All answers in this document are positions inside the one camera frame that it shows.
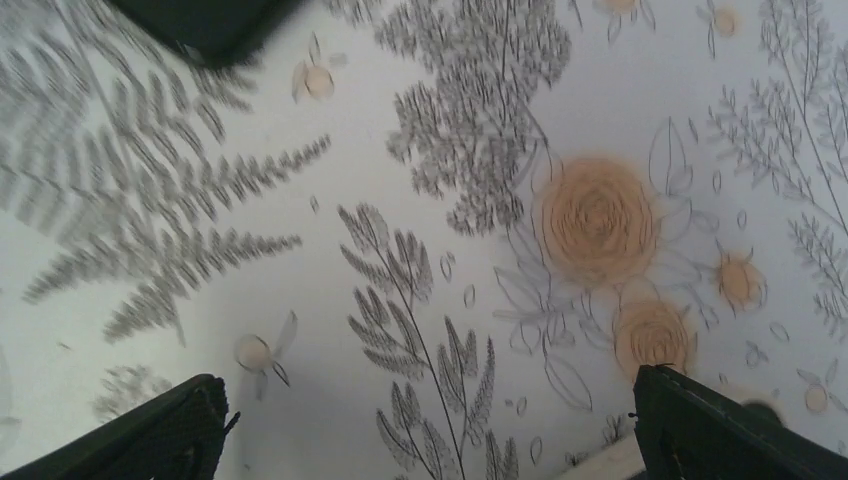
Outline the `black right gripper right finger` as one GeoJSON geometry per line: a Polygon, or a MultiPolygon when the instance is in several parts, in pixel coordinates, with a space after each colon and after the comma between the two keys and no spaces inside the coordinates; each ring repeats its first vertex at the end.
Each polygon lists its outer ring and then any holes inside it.
{"type": "Polygon", "coordinates": [[[638,479],[845,479],[847,458],[672,369],[633,387],[638,479]]]}

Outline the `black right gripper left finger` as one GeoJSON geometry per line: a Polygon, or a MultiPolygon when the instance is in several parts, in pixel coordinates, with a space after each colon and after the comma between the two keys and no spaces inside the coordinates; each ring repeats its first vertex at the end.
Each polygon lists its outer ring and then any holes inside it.
{"type": "Polygon", "coordinates": [[[199,374],[1,477],[212,480],[239,418],[224,380],[199,374]]]}

